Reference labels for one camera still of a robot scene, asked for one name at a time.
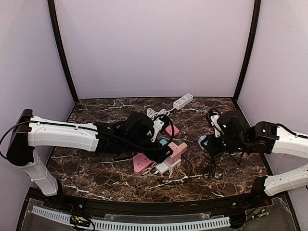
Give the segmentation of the pink triangular power strip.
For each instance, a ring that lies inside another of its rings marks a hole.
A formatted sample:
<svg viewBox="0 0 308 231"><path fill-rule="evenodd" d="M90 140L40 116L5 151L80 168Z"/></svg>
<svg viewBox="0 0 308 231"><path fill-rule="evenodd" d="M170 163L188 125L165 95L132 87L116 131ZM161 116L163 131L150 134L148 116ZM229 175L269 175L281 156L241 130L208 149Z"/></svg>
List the pink triangular power strip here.
<svg viewBox="0 0 308 231"><path fill-rule="evenodd" d="M150 160L142 153L138 153L133 157L134 173L137 175L146 175L150 173L151 169L156 165L155 161Z"/></svg>

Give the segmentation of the pink charger plug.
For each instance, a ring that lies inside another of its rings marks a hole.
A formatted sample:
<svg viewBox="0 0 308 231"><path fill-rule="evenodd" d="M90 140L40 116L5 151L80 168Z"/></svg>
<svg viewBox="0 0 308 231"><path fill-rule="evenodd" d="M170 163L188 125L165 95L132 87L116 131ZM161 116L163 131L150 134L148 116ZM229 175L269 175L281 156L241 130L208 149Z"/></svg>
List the pink charger plug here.
<svg viewBox="0 0 308 231"><path fill-rule="evenodd" d="M172 135L177 136L180 130L176 126L169 125L165 128L166 133L171 137Z"/></svg>

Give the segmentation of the white power strip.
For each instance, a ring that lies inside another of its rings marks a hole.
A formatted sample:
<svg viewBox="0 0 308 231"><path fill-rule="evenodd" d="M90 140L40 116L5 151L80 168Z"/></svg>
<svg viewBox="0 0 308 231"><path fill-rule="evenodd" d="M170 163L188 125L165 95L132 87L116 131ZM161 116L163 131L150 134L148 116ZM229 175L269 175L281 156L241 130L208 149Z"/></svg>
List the white power strip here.
<svg viewBox="0 0 308 231"><path fill-rule="evenodd" d="M187 94L183 95L181 98L175 100L173 102L173 107L176 110L180 110L181 108L183 108L184 106L186 106L187 104L189 104L192 101L193 101L193 95L187 93Z"/></svg>

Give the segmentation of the pink white cube adapter cluster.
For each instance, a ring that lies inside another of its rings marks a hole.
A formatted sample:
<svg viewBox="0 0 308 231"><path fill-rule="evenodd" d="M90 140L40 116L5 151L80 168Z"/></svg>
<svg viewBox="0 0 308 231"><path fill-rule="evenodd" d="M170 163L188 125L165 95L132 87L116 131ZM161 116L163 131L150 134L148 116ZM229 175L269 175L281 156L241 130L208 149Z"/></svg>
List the pink white cube adapter cluster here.
<svg viewBox="0 0 308 231"><path fill-rule="evenodd" d="M169 172L172 173L180 166L181 155L187 151L188 145L185 142L182 142L180 145L171 142L168 146L171 148L173 153L164 161L164 163L168 166Z"/></svg>

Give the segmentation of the light blue charger plug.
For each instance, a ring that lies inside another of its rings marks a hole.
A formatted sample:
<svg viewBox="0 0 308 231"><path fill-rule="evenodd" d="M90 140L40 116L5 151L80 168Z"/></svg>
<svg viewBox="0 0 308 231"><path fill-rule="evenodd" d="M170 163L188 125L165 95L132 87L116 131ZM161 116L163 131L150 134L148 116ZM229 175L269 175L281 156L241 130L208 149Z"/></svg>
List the light blue charger plug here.
<svg viewBox="0 0 308 231"><path fill-rule="evenodd" d="M198 144L202 150L208 150L209 148L209 139L206 135L203 135L199 138Z"/></svg>

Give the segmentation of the teal charger plug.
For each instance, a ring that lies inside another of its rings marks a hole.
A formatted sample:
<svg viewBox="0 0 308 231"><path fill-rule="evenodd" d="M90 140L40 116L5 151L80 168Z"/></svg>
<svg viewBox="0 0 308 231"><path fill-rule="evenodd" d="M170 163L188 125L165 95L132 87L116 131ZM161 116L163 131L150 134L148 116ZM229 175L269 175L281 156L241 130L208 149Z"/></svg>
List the teal charger plug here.
<svg viewBox="0 0 308 231"><path fill-rule="evenodd" d="M168 141L165 140L165 139L161 139L161 140L159 141L159 143L160 143L162 146L168 145Z"/></svg>

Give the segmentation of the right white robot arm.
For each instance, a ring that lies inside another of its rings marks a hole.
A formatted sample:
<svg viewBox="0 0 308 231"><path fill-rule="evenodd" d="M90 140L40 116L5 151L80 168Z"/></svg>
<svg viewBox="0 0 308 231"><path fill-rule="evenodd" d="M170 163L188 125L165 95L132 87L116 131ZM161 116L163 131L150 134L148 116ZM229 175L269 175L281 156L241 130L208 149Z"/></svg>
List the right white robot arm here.
<svg viewBox="0 0 308 231"><path fill-rule="evenodd" d="M198 143L211 157L219 154L286 154L307 159L308 136L296 133L282 124L258 122L255 126L221 124L219 135L202 136ZM307 186L308 166L273 176L255 179L251 193L274 196L278 193Z"/></svg>

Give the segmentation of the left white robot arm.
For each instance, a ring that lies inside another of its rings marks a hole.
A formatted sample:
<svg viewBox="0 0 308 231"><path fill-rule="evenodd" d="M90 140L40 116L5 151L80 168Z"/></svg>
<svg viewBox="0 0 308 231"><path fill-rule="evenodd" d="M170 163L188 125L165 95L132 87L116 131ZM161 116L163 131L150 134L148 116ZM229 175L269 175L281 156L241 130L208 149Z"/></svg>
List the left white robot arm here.
<svg viewBox="0 0 308 231"><path fill-rule="evenodd" d="M132 112L115 123L68 123L34 116L25 109L18 122L5 134L11 135L8 150L1 157L20 167L46 197L60 197L62 186L42 163L37 146L64 147L101 154L142 153L156 163L164 162L173 153L168 144L156 140L162 127L160 119Z"/></svg>

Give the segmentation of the white usb charger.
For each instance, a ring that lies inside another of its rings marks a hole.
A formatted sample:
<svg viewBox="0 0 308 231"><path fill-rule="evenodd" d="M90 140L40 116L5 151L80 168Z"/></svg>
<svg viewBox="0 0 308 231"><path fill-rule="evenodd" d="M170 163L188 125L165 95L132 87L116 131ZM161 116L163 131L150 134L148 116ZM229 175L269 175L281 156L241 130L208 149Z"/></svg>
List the white usb charger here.
<svg viewBox="0 0 308 231"><path fill-rule="evenodd" d="M169 170L169 167L166 163L160 163L155 169L160 175L164 175Z"/></svg>

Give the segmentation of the small circuit board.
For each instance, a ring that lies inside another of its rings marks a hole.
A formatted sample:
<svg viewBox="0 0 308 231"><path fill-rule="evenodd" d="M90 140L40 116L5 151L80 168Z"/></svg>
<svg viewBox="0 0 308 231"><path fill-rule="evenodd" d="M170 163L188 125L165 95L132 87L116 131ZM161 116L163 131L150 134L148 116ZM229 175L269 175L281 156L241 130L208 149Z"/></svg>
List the small circuit board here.
<svg viewBox="0 0 308 231"><path fill-rule="evenodd" d="M70 224L74 226L83 226L83 227L89 227L91 225L91 222L84 217L81 216L74 216L72 215L69 220Z"/></svg>

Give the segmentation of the black frame right post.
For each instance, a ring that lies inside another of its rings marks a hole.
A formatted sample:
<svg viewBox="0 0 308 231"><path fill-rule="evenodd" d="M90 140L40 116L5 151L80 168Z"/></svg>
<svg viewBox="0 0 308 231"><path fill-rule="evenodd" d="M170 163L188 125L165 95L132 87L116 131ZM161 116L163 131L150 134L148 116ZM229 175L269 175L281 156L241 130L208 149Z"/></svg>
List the black frame right post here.
<svg viewBox="0 0 308 231"><path fill-rule="evenodd" d="M256 32L257 32L257 25L258 25L258 20L259 20L261 2L262 2L262 0L255 0L254 1L251 25L250 25L247 45L246 45L246 49L245 49L245 53L244 53L243 63L242 63L241 71L240 71L239 78L238 78L238 81L237 81L237 85L236 85L236 88L235 88L235 92L234 92L234 95L233 95L233 99L234 99L235 102L237 102L238 99L239 99L239 96L241 94L241 90L242 90L242 87L243 87L243 84L244 84L246 72L248 70L249 61L250 61L250 57L251 57L251 54L252 54L255 36L256 36Z"/></svg>

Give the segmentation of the black frame post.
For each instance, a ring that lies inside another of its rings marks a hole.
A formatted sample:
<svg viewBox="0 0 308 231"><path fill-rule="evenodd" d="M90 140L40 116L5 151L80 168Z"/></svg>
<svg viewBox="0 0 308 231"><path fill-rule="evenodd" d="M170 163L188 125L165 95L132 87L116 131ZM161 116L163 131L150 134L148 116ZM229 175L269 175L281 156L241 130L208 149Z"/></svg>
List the black frame post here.
<svg viewBox="0 0 308 231"><path fill-rule="evenodd" d="M239 78L238 78L238 81L237 81L237 85L236 85L236 88L235 88L235 92L234 92L234 95L233 95L233 99L234 99L235 102L237 102L238 99L239 99L239 96L241 94L241 90L242 90L242 87L243 87L243 84L244 84L246 72L248 70L249 61L250 61L250 57L251 57L251 54L252 54L255 36L256 36L256 32L257 32L257 25L258 25L258 20L259 20L261 2L262 2L262 0L255 0L254 1L251 25L250 25L247 45L246 45L246 49L245 49L245 53L244 53L243 63L242 63L241 71L240 71Z"/></svg>
<svg viewBox="0 0 308 231"><path fill-rule="evenodd" d="M57 12L56 12L56 5L54 0L47 0L48 3L48 8L49 8L49 14L50 14L50 20L51 20L51 25L52 25L52 30L53 30L53 35L55 38L55 43L58 51L58 55L60 58L60 62L62 65L62 69L64 72L64 76L67 82L67 85L69 87L70 94L72 96L74 104L76 104L79 101L77 91L75 88L75 85L73 83L73 78L69 70L69 65L68 61L66 58L65 50L64 50L64 45L61 37L61 32L60 32L60 27L58 23L58 17L57 17Z"/></svg>

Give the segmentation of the black frame left post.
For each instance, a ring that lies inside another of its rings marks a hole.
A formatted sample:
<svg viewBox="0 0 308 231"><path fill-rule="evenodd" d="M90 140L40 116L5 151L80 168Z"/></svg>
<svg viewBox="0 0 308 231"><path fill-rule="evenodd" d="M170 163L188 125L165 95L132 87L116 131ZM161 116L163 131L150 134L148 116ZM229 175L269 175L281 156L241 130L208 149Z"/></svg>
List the black frame left post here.
<svg viewBox="0 0 308 231"><path fill-rule="evenodd" d="M64 50L64 45L61 37L61 32L60 32L60 27L58 23L58 17L57 17L57 12L56 12L56 5L54 0L47 0L48 3L48 8L49 8L49 14L50 14L50 20L51 20L51 25L52 25L52 30L53 30L53 35L55 38L55 43L58 51L58 55L60 58L60 62L62 65L62 69L64 72L64 76L67 82L67 85L69 87L70 94L72 96L74 104L76 104L79 101L77 91L75 88L75 85L73 83L73 78L69 70L69 65L68 61L66 58L65 50Z"/></svg>

